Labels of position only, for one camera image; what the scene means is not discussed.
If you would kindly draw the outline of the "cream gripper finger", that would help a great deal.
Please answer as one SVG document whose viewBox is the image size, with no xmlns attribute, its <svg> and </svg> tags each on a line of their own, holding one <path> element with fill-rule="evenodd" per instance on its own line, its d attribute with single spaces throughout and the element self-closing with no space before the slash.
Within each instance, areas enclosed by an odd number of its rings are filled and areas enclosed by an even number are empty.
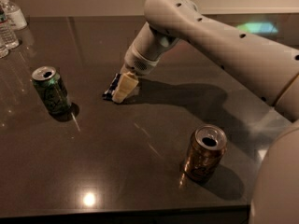
<svg viewBox="0 0 299 224">
<path fill-rule="evenodd" d="M 138 77 L 131 72 L 122 73 L 117 87 L 112 94 L 114 103 L 122 103 L 138 84 Z"/>
</svg>

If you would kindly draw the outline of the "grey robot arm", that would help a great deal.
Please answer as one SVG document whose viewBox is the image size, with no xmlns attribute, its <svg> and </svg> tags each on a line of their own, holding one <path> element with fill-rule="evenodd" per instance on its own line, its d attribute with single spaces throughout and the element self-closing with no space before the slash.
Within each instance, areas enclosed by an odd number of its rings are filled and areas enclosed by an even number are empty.
<svg viewBox="0 0 299 224">
<path fill-rule="evenodd" d="M 299 224 L 298 50 L 209 19 L 190 0 L 146 0 L 144 15 L 112 100 L 121 103 L 178 40 L 189 42 L 292 122 L 263 158 L 249 224 Z"/>
</svg>

